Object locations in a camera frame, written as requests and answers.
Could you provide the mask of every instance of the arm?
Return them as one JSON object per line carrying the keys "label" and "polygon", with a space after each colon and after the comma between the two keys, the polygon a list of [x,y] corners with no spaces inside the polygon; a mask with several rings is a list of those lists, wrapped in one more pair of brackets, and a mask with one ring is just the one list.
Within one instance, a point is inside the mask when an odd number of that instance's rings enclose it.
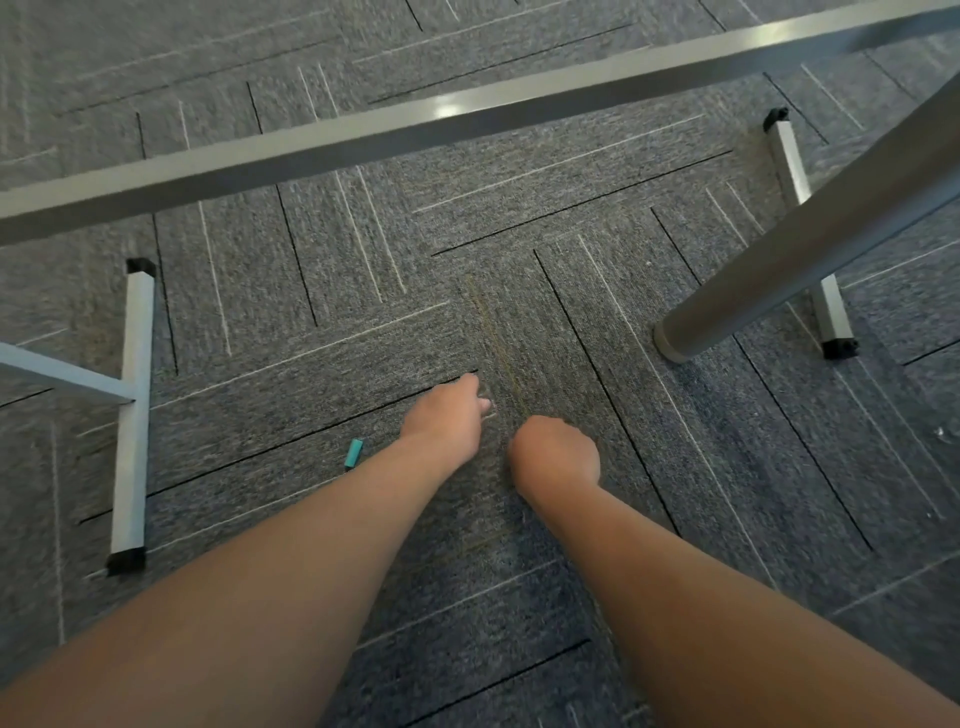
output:
{"label": "arm", "polygon": [[313,725],[403,540],[476,454],[476,393],[435,387],[392,445],[62,647],[0,695],[4,724]]}
{"label": "arm", "polygon": [[960,725],[960,708],[866,644],[600,488],[574,427],[532,418],[511,465],[664,724]]}

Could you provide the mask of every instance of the fist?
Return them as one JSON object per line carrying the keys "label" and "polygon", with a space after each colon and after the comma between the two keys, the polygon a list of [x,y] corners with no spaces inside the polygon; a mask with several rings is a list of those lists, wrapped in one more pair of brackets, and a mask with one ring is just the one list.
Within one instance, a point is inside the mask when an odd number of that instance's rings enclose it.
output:
{"label": "fist", "polygon": [[480,379],[465,374],[451,384],[440,384],[414,404],[403,420],[400,438],[421,437],[450,458],[456,470],[480,448],[480,418],[490,400],[477,397]]}
{"label": "fist", "polygon": [[516,489],[535,509],[571,488],[600,482],[600,453],[576,427],[534,415],[510,443]]}

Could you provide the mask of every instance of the gray carpet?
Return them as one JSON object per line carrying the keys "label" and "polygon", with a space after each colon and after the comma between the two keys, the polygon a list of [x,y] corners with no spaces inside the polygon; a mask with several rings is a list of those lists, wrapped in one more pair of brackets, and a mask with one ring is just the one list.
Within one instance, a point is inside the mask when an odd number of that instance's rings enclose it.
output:
{"label": "gray carpet", "polygon": [[[0,186],[832,4],[4,0]],[[856,359],[820,357],[806,296],[681,367],[649,336],[783,215],[770,107],[817,185],[958,68],[935,36],[0,248],[0,340],[108,374],[124,257],[161,272],[143,574],[101,570],[115,413],[0,382],[0,683],[473,370],[481,452],[404,545],[324,725],[652,724],[509,483],[531,412],[594,437],[635,508],[960,699],[960,206],[839,273]]]}

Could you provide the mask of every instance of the black rubber foot cap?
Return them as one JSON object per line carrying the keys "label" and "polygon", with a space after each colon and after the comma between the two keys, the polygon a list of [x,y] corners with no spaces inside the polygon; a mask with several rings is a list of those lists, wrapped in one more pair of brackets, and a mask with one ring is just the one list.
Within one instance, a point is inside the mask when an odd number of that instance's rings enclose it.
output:
{"label": "black rubber foot cap", "polygon": [[126,551],[111,553],[107,558],[107,576],[120,573],[135,573],[147,568],[147,548],[128,548]]}
{"label": "black rubber foot cap", "polygon": [[824,359],[849,359],[856,356],[860,348],[856,339],[831,339],[821,346],[824,349]]}
{"label": "black rubber foot cap", "polygon": [[779,107],[778,109],[770,109],[770,113],[767,114],[767,118],[763,120],[763,131],[767,133],[770,131],[770,128],[773,127],[778,121],[788,121],[790,119],[790,109],[787,107]]}
{"label": "black rubber foot cap", "polygon": [[127,275],[131,273],[146,273],[150,278],[156,278],[156,266],[154,262],[145,257],[127,258]]}

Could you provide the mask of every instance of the silver metal bar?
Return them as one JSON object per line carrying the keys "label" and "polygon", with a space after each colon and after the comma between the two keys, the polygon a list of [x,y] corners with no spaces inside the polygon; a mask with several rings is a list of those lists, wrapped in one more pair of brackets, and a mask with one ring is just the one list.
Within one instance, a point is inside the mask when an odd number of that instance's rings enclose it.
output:
{"label": "silver metal bar", "polygon": [[960,195],[960,76],[791,209],[654,329],[682,362]]}
{"label": "silver metal bar", "polygon": [[95,402],[123,404],[134,396],[131,386],[120,379],[0,343],[0,372],[3,371]]}
{"label": "silver metal bar", "polygon": [[142,570],[146,563],[144,516],[147,507],[147,444],[150,423],[150,374],[154,340],[155,269],[149,260],[128,261],[127,320],[124,326],[123,380],[133,401],[120,407],[110,574]]}
{"label": "silver metal bar", "polygon": [[960,26],[960,0],[875,0],[624,53],[0,195],[0,245]]}
{"label": "silver metal bar", "polygon": [[[802,205],[810,197],[810,184],[806,178],[804,161],[800,156],[793,125],[787,117],[787,109],[775,109],[764,122],[770,139],[774,165],[780,178],[780,187],[789,207]],[[810,299],[820,330],[820,347],[826,359],[846,359],[856,356],[857,342],[853,338],[850,318],[840,294],[837,278],[830,274],[810,286]]]}

